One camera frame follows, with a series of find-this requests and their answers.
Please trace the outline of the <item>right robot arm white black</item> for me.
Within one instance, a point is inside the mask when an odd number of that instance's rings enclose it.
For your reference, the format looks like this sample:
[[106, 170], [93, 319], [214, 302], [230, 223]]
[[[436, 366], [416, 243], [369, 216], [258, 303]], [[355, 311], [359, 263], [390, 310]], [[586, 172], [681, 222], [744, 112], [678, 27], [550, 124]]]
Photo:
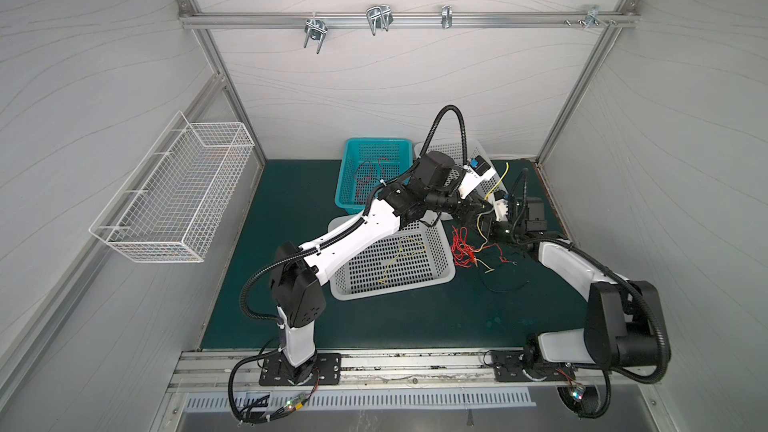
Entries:
[[581, 327], [533, 336], [522, 363], [535, 371], [572, 365], [615, 372], [642, 384], [659, 382], [672, 350], [656, 287], [614, 272], [565, 235], [549, 230], [539, 198], [495, 189], [485, 201], [486, 209], [476, 219], [480, 233], [528, 253], [586, 302]]

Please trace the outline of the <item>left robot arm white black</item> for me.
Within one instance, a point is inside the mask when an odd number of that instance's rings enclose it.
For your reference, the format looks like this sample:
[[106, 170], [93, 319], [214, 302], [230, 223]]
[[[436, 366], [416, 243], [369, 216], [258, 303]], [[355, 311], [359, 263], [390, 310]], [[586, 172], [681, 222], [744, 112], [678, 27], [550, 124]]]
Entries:
[[[431, 149], [448, 113], [457, 119], [461, 160]], [[428, 213], [458, 217], [482, 206], [476, 189], [493, 168], [469, 156], [465, 119], [455, 105], [436, 115], [413, 164], [400, 175], [380, 182], [366, 198], [361, 212], [325, 235], [294, 246], [287, 242], [273, 263], [251, 275], [241, 289], [241, 312], [254, 320], [275, 323], [279, 354], [298, 370], [311, 366], [317, 355], [314, 323], [326, 307], [323, 286], [352, 258], [375, 242], [390, 237]]]

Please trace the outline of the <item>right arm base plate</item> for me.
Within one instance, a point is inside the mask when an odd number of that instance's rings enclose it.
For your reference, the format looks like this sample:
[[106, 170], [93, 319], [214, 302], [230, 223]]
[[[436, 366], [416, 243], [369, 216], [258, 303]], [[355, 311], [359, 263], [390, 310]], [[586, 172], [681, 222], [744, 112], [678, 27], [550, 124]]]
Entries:
[[546, 362], [532, 349], [489, 350], [481, 359], [500, 383], [565, 382], [560, 367]]

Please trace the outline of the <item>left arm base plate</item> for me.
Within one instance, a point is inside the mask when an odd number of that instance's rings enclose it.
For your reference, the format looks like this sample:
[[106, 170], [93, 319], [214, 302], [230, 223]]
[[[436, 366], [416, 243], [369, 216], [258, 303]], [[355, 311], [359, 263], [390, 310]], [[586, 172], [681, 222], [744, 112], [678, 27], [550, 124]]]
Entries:
[[266, 358], [259, 377], [260, 386], [338, 385], [342, 355], [316, 353], [307, 362], [293, 366], [283, 353]]

